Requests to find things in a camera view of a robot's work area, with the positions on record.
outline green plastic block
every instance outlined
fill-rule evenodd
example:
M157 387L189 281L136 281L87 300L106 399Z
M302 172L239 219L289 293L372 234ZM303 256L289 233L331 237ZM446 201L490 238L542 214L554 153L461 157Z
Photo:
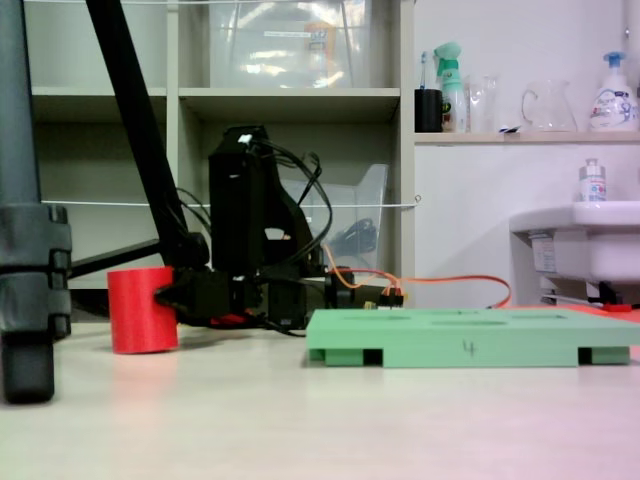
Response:
M630 362L629 347L591 349L591 363L593 365L628 365Z
M310 356L360 366L381 351L385 367L571 367L578 350L594 364L628 364L640 325L561 309L318 310Z
M364 365L364 352L346 348L325 350L324 363L327 367L361 367Z

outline orange cable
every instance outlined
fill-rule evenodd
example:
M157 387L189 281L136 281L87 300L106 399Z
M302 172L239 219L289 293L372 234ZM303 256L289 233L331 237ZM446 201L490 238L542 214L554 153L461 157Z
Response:
M511 289L511 285L506 280L503 280L500 277L494 277L491 275L461 275L457 277L441 277L441 278L403 278L401 281L407 283L421 283L421 284L434 284L434 283L453 283L453 282L467 282L467 281L475 281L475 280L485 280L489 282L499 283L507 287L508 294L507 296L500 302L496 303L492 306L492 308L503 308L509 304L511 301L511 297L513 296L513 291Z
M391 275L390 273L383 272L382 270L375 270L372 268L338 268L333 258L333 254L331 253L331 248L329 248L328 245L323 245L323 247L327 254L327 258L329 259L329 264L331 265L331 271L329 273L335 273L336 276L338 277L338 280L340 280L340 283L342 283L347 288L355 290L355 289L364 287L365 285L368 285L369 282L375 277L384 277L387 280L389 280L389 282L391 282L393 286L396 286L396 287L400 284L400 280L397 277ZM342 273L347 273L347 272L371 273L372 275L360 283L352 284L342 276Z

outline table surface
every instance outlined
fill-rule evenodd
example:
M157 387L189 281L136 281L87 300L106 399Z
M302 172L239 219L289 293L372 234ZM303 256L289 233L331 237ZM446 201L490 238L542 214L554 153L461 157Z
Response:
M58 394L0 406L0 479L640 478L640 366L326 369L304 340L181 330L117 356L56 346Z

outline black cup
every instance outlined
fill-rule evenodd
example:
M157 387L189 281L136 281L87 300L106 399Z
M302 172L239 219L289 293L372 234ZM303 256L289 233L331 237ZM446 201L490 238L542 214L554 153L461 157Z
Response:
M440 90L416 90L416 132L442 132L442 92Z

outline red cylinder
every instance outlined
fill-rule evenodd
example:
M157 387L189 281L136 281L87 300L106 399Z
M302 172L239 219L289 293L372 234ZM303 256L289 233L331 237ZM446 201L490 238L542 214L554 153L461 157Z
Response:
M177 348L175 310L158 305L155 291L173 281L171 267L109 272L111 340L115 353L152 353Z

